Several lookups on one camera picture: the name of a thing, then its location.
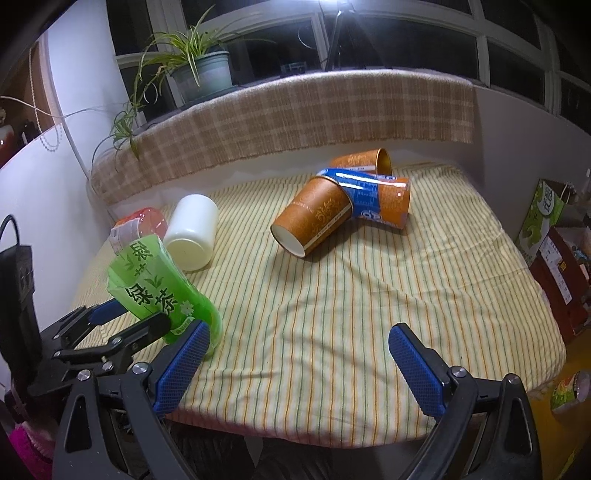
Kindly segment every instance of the white wall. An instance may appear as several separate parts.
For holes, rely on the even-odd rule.
[[[47,30],[51,76],[66,122],[85,167],[128,100],[115,60],[106,0],[78,0]],[[112,145],[107,140],[98,153]]]
[[[55,139],[53,129],[48,133]],[[91,204],[86,177],[65,137],[56,152],[37,138],[0,169],[0,219],[13,214],[21,243],[33,247],[33,301],[43,330],[70,311],[78,282],[109,235],[106,210]],[[14,244],[11,226],[0,251]],[[0,383],[7,371],[0,362]]]
[[[515,239],[540,177],[582,187],[591,167],[591,135],[505,93],[476,91],[484,160],[481,192]]]

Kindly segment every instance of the window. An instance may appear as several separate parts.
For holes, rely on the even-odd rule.
[[[584,77],[586,70],[577,63],[580,56],[575,60],[558,39],[556,47],[553,41],[540,40],[541,23],[527,0],[356,0],[353,12],[342,8],[347,2],[340,0],[106,3],[117,62],[128,90],[152,32],[186,31],[210,7],[201,30],[229,24],[227,33],[238,36],[226,44],[235,86],[320,71],[326,65],[341,5],[345,13],[333,69],[409,68],[458,75],[544,105],[588,129],[591,85],[585,82],[591,78]],[[479,11],[480,6],[484,19],[473,17],[473,7]],[[486,58],[488,65],[479,64]],[[559,81],[562,107],[554,95]],[[147,100],[153,98],[152,89],[147,96]],[[181,108],[182,102],[177,85],[167,79],[162,97],[144,108],[145,118],[158,118]]]
[[[206,10],[214,5],[209,12],[206,20],[211,20],[234,10],[239,10],[243,7],[261,4],[269,0],[181,0],[183,12],[187,25],[195,25],[206,12]]]
[[[145,74],[142,76],[143,79],[150,79],[158,70],[158,65],[148,65],[144,68]],[[123,83],[125,84],[125,89],[127,90],[128,95],[132,95],[134,91],[134,81],[135,75],[138,73],[137,67],[127,67],[121,69],[121,76],[123,77]],[[140,85],[139,91],[141,92],[144,88],[145,81],[143,85]],[[175,110],[177,107],[174,103],[173,96],[170,92],[170,88],[168,87],[168,82],[162,83],[162,93],[158,93],[156,91],[156,86],[151,86],[148,88],[145,94],[145,98],[142,102],[145,104],[140,111],[144,113],[146,121],[153,120],[154,118],[158,118],[169,111]]]
[[[320,70],[310,21],[258,30],[230,43],[228,50],[236,85]]]
[[[564,79],[561,89],[560,114],[591,135],[591,93]]]
[[[480,0],[484,16],[540,48],[534,14],[520,0]]]
[[[441,5],[442,7],[453,8],[454,10],[459,10],[465,14],[472,15],[470,3],[468,3],[468,0],[423,0],[423,2]]]
[[[143,51],[150,43],[152,24],[145,0],[107,0],[107,13],[116,55]]]
[[[571,75],[584,80],[585,75],[581,71],[579,65],[571,56],[569,51],[566,47],[556,39],[556,46],[558,47],[558,58],[560,59],[560,70],[566,73],[570,73]]]
[[[478,78],[476,38],[408,20],[351,17],[341,29],[335,67],[430,69]]]
[[[488,42],[491,84],[544,104],[544,71],[520,56]]]

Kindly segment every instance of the green box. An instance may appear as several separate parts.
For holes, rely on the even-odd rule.
[[[564,183],[543,179],[538,182],[530,209],[515,240],[528,267],[534,262],[535,255],[548,235],[550,227],[558,222],[566,205],[561,197],[567,190],[570,197],[569,187]]]

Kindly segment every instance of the mattress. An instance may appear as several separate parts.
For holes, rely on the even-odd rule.
[[[434,164],[395,174],[412,180],[404,230],[352,219],[303,260],[269,226],[310,176],[210,195],[220,209],[214,256],[187,276],[217,306],[225,332],[173,420],[330,447],[424,436],[434,421],[388,353],[398,322],[475,377],[514,372],[531,390],[559,373],[566,351],[544,294],[464,175]],[[105,244],[74,306],[110,298],[112,259]],[[97,327],[83,346],[135,321],[126,314]],[[162,345],[135,359],[150,361]]]

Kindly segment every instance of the yellow floor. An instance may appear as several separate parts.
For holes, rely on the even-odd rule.
[[[591,331],[579,335],[567,346],[566,364],[558,378],[572,375],[578,370],[591,370]],[[542,400],[530,399],[538,430],[542,454],[544,480],[555,480],[570,455],[578,451],[591,433],[591,400],[554,417],[550,411],[550,395]]]

